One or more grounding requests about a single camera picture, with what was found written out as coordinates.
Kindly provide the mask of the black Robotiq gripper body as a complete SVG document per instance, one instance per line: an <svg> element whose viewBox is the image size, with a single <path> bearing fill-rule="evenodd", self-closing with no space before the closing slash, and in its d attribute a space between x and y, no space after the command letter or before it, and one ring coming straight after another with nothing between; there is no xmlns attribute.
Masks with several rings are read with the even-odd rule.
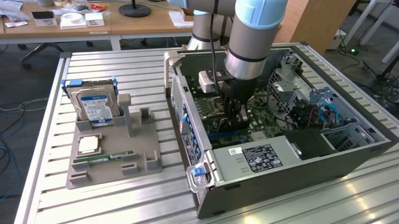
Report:
<svg viewBox="0 0 399 224"><path fill-rule="evenodd" d="M228 79L221 82L221 98L222 102L234 102L245 105L253 96L257 84L257 78L250 80Z"/></svg>

